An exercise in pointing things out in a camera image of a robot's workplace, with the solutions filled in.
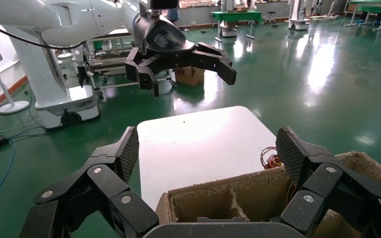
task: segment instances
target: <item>person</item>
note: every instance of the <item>person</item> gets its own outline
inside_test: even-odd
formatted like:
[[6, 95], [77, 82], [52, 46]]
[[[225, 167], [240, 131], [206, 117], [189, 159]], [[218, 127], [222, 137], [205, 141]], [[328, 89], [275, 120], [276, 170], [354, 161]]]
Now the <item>person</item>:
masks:
[[[360, 16], [360, 20], [358, 20], [357, 23], [364, 23], [366, 21], [366, 17], [367, 17], [367, 12], [363, 11], [363, 13]], [[375, 25], [380, 25], [380, 24], [381, 24], [381, 13], [377, 13]]]

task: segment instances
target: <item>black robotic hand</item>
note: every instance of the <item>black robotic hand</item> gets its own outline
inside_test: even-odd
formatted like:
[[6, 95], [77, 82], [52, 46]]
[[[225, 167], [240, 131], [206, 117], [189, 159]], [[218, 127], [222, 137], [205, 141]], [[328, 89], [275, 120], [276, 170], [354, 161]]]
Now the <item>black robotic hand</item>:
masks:
[[228, 85], [236, 81], [236, 71], [227, 53], [205, 43], [195, 45], [163, 16], [150, 13], [139, 17], [134, 25], [135, 42], [125, 65], [127, 77], [141, 89], [152, 90], [158, 97], [155, 75], [165, 69], [196, 67], [217, 72]]

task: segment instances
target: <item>stool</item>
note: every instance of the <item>stool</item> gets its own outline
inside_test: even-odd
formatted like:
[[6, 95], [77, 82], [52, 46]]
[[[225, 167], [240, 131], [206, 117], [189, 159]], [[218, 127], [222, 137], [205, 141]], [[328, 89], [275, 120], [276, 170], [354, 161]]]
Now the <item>stool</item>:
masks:
[[277, 12], [276, 11], [269, 11], [267, 13], [269, 14], [269, 18], [267, 19], [268, 25], [275, 24], [275, 19], [272, 19], [272, 15], [277, 13]]

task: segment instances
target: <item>cardboard box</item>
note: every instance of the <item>cardboard box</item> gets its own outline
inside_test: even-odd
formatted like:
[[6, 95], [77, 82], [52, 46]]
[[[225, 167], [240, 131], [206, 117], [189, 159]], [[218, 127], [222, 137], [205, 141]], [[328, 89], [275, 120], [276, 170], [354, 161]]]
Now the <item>cardboard box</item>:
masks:
[[226, 26], [229, 27], [229, 28], [233, 28], [233, 27], [236, 27], [237, 26], [237, 21], [228, 21], [226, 22]]
[[[381, 182], [381, 165], [365, 153], [337, 155], [345, 166]], [[178, 188], [164, 193], [156, 213], [160, 224], [196, 222], [198, 217], [268, 221], [279, 216], [286, 204], [290, 177], [283, 167], [233, 178]], [[328, 210], [314, 238], [359, 238], [338, 213]]]
[[238, 6], [236, 12], [248, 12], [249, 8], [244, 6]]
[[176, 82], [184, 83], [190, 86], [203, 83], [204, 74], [205, 69], [194, 68], [191, 66], [175, 69]]

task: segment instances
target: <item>white table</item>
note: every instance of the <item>white table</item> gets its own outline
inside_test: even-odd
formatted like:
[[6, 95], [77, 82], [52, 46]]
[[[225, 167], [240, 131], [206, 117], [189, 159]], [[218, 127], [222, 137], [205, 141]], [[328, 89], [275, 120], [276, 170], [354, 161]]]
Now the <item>white table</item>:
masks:
[[247, 108], [231, 107], [138, 125], [142, 199], [155, 210], [172, 189], [263, 170], [275, 135]]

